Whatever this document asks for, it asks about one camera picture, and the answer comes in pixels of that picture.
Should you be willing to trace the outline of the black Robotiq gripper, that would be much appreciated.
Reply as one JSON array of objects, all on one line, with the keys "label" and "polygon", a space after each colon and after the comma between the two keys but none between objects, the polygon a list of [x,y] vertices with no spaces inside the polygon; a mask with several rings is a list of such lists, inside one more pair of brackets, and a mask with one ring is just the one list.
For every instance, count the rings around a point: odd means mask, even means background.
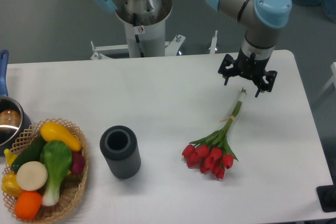
[{"label": "black Robotiq gripper", "polygon": [[239,75],[245,79],[254,80],[257,86],[256,98],[260,93],[271,92],[278,72],[266,71],[265,67],[274,48],[275,46],[261,48],[244,38],[237,59],[226,54],[218,69],[218,73],[225,79],[224,85],[228,84],[230,77]]}]

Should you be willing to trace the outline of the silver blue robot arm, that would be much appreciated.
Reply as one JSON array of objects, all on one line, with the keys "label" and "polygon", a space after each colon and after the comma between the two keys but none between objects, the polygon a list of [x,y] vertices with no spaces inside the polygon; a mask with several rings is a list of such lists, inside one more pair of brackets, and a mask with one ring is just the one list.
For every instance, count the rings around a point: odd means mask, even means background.
[{"label": "silver blue robot arm", "polygon": [[[172,0],[94,0],[103,10],[115,13],[124,23],[129,55],[165,55],[165,22]],[[277,72],[266,65],[286,26],[291,0],[205,0],[207,5],[246,27],[237,58],[226,55],[218,70],[225,80],[240,76],[251,80],[258,93],[270,92]]]}]

